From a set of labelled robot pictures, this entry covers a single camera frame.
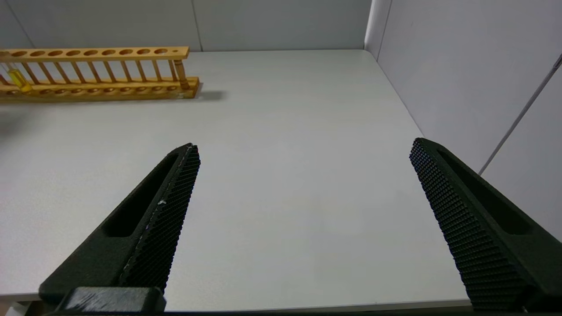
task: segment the wooden test tube rack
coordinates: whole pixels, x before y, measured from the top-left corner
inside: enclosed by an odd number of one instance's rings
[[[199,77],[185,76],[182,61],[188,55],[189,47],[185,46],[8,49],[2,52],[0,63],[16,65],[29,79],[33,90],[22,93],[9,77],[0,73],[0,103],[193,98],[199,88]],[[143,65],[141,61],[151,62]],[[165,62],[159,66],[158,61]],[[34,63],[35,71],[30,67]],[[147,64],[153,68],[155,78],[146,77]],[[162,64],[166,64],[166,72],[169,70],[171,77],[162,77]],[[132,78],[132,68],[139,73],[139,78]],[[105,70],[107,78],[100,77],[100,70]],[[121,72],[123,78],[115,75]]]

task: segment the wooden dowel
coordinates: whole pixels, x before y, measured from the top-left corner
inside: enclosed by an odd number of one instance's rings
[[[39,68],[41,68],[41,70],[43,70],[43,73],[45,74],[45,77],[47,77],[47,80],[49,80],[49,82],[51,84],[57,84],[54,80],[53,77],[51,76],[51,74],[49,73],[49,70],[47,70],[47,67],[45,67],[45,64],[42,62],[38,62],[37,63],[39,65]]]
[[[64,81],[66,83],[71,83],[70,79],[68,78],[68,76],[66,75],[64,69],[62,69],[61,64],[59,64],[58,62],[54,62],[53,63],[55,65],[55,67],[57,68],[58,72],[61,73],[62,78],[64,79]]]
[[[113,75],[113,71],[111,70],[111,67],[109,67],[109,63],[107,61],[104,61],[103,65],[106,67],[107,74],[109,75],[109,78],[111,78],[111,82],[117,82],[115,76]]]
[[[29,67],[28,63],[22,62],[21,64],[24,67],[25,71],[27,71],[29,76],[31,77],[31,81],[33,81],[34,84],[39,84],[39,80],[37,80],[37,77],[35,76],[35,74],[31,70],[31,68]]]
[[[0,75],[0,82],[1,82],[3,85],[10,85],[10,84],[4,79],[4,76],[3,76],[3,75]]]
[[[141,74],[140,77],[142,78],[142,82],[146,82],[146,76],[144,75],[144,70],[142,69],[141,61],[135,60],[137,63],[137,68],[139,69],[139,73]]]
[[[170,65],[170,72],[172,73],[172,80],[178,81],[178,77],[175,76],[174,63],[171,60],[169,60],[168,64]]]
[[[189,89],[189,83],[185,78],[185,69],[183,67],[183,62],[181,60],[174,60],[174,65],[176,66],[176,72],[178,73],[179,85],[182,89]]]
[[[80,71],[80,68],[78,68],[76,62],[73,61],[71,62],[71,64],[72,64],[72,68],[74,68],[74,71],[76,72],[76,75],[78,76],[78,79],[80,79],[80,82],[86,83],[86,79],[84,79],[84,76],[82,76],[82,72]]]
[[[162,76],[160,75],[160,69],[158,69],[158,63],[156,62],[156,60],[152,61],[152,66],[154,67],[154,71],[156,72],[156,78],[159,82],[162,81]]]
[[[102,79],[99,78],[98,71],[96,70],[96,67],[94,67],[94,64],[91,61],[88,61],[88,66],[90,67],[90,71],[94,75],[96,82],[100,83]]]
[[[125,77],[127,77],[128,82],[133,82],[131,79],[131,74],[129,74],[129,69],[127,68],[127,64],[124,60],[121,61],[121,67],[123,67],[123,71],[125,72]]]

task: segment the white table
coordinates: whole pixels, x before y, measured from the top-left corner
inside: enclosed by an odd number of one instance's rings
[[[408,159],[421,134],[369,53],[192,53],[186,66],[199,99],[0,107],[0,299],[37,298],[193,142],[167,310],[469,304]]]

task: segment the gray wall panel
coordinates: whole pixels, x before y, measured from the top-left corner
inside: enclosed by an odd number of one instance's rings
[[[191,0],[9,0],[37,47],[200,45]]]
[[[562,241],[562,71],[558,70],[483,177]]]
[[[194,0],[204,51],[362,49],[370,0]]]
[[[0,49],[2,48],[33,48],[6,0],[0,0]]]
[[[379,64],[423,134],[479,171],[562,52],[562,1],[393,0]]]

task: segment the yellow liquid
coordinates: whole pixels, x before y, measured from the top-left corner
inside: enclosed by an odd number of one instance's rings
[[[25,79],[18,69],[8,71],[8,75],[12,78],[13,83],[20,88],[22,92],[30,92],[33,90],[31,84]]]

